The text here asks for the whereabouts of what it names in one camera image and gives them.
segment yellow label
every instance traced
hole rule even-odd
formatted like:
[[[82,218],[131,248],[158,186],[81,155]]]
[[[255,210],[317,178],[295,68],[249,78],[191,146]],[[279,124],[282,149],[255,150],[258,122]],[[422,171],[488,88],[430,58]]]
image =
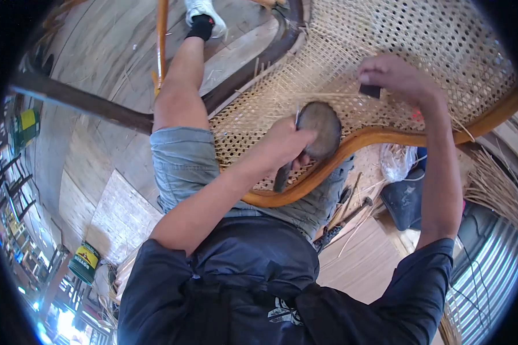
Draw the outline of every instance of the yellow label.
[[[90,267],[96,268],[96,265],[98,264],[98,258],[88,249],[79,247],[77,249],[76,255],[79,255],[86,263],[90,265]]]
[[[21,113],[21,128],[26,130],[36,123],[35,111],[32,109],[26,110]]]

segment hand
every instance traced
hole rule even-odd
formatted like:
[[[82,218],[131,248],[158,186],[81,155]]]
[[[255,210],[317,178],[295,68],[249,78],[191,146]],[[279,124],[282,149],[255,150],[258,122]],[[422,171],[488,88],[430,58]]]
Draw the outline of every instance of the hand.
[[[365,85],[381,86],[400,93],[421,109],[446,104],[445,95],[435,82],[399,56],[367,57],[357,70],[357,78]]]
[[[242,156],[240,162],[249,164],[262,177],[274,176],[278,169],[292,161],[292,168],[298,169],[300,164],[309,162],[309,157],[301,153],[316,137],[316,131],[297,131],[296,117],[289,116],[276,121],[267,134]]]

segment hammer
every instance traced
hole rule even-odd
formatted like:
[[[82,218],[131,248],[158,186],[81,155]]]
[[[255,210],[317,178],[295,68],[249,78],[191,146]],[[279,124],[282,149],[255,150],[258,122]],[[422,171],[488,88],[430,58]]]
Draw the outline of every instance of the hammer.
[[[332,239],[340,233],[341,229],[343,229],[344,226],[351,219],[353,219],[353,217],[359,214],[359,212],[361,212],[362,209],[364,209],[366,206],[372,206],[372,199],[369,197],[366,197],[365,201],[361,206],[354,210],[349,216],[345,217],[345,219],[339,222],[336,226],[334,226],[331,229],[324,229],[323,235],[313,243],[315,245],[315,248],[317,249],[317,254],[320,254],[324,247],[326,247],[332,241]]]
[[[366,206],[372,206],[372,199],[369,197],[365,198],[365,201],[361,206],[356,208],[349,216],[345,217],[344,220],[339,222],[336,226],[344,227],[351,219],[353,219],[359,212],[361,212]]]

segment plastic bag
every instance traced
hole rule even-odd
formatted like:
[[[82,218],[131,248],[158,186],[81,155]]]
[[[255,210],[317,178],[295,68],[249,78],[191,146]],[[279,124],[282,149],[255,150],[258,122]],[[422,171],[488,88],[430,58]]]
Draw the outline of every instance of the plastic bag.
[[[380,169],[389,183],[404,180],[416,160],[415,146],[383,143],[380,149]]]

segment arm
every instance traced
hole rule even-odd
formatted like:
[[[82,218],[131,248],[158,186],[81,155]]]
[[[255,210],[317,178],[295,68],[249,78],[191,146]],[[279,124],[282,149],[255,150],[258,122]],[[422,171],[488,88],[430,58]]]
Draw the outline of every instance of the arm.
[[[401,93],[424,117],[429,159],[416,249],[442,238],[454,240],[461,221],[462,188],[445,95],[428,76],[394,55],[366,58],[358,75],[364,84]]]
[[[294,160],[315,137],[312,131],[296,131],[293,116],[277,121],[236,164],[163,216],[150,238],[189,256],[244,194]]]
[[[421,107],[430,159],[422,191],[422,231],[416,250],[441,238],[455,240],[462,215],[462,186],[451,121],[445,100]]]

